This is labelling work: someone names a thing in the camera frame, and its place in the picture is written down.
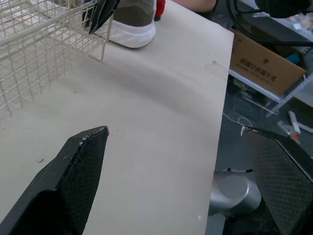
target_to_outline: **white wire rack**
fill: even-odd
[[[112,18],[94,35],[96,1],[0,0],[0,120],[11,116],[84,56],[103,59]]]

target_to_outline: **floor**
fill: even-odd
[[[277,125],[277,122],[283,120],[285,124],[290,124],[288,116],[289,110],[296,113],[300,122],[313,127],[313,120],[310,118],[313,115],[313,109],[301,101],[297,99],[291,100],[280,110],[278,116],[264,118],[263,111],[260,108],[242,99],[237,87],[231,82],[228,83],[224,113],[234,120],[237,120],[238,117],[246,117],[255,127],[286,136],[286,133]],[[215,170],[219,171],[229,167],[235,169],[249,169],[252,167],[245,144],[240,137],[240,130],[240,125],[223,117]],[[302,131],[299,138],[301,140],[301,147],[310,156],[313,156],[313,147],[310,144],[312,143],[313,135]],[[224,217],[222,215],[217,214],[210,216],[208,217],[205,234],[221,235],[223,227]]]

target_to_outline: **light wood surface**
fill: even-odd
[[[70,136],[107,125],[84,234],[203,235],[233,34],[167,2],[156,37],[109,44],[0,127],[0,220]]]

